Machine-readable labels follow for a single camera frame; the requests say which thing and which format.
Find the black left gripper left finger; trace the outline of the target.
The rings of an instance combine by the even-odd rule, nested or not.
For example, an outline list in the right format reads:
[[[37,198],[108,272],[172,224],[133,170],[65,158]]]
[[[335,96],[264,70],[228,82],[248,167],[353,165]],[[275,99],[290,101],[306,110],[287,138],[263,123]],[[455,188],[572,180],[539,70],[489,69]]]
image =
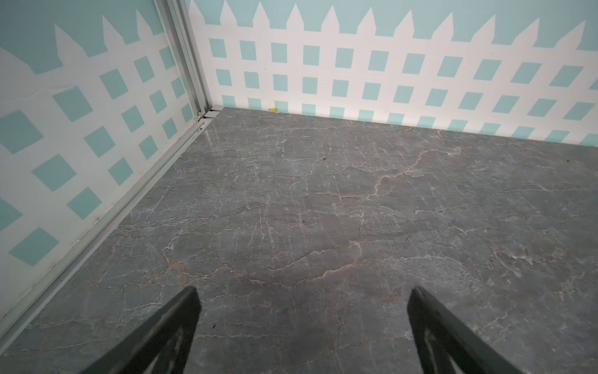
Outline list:
[[[84,373],[182,373],[202,306],[188,286]]]

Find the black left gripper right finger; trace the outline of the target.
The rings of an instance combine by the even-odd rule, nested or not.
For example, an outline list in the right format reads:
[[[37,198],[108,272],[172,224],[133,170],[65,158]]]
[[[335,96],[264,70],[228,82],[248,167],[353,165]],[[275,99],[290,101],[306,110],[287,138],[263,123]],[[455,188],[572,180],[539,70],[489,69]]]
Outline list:
[[[407,312],[424,373],[520,373],[428,290],[411,291]]]

